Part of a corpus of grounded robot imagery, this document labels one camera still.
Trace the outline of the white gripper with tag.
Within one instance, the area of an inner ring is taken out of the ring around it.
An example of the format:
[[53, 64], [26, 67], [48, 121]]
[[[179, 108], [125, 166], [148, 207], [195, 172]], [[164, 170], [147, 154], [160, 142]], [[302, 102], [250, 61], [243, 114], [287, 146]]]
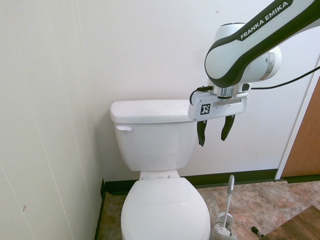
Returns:
[[242, 92], [229, 99], [222, 99], [211, 92], [193, 94], [188, 108], [188, 117], [197, 122], [198, 144], [201, 147], [205, 144], [207, 120], [225, 117], [220, 137], [222, 141], [225, 141], [233, 127], [235, 115], [246, 110], [248, 96], [248, 93]]

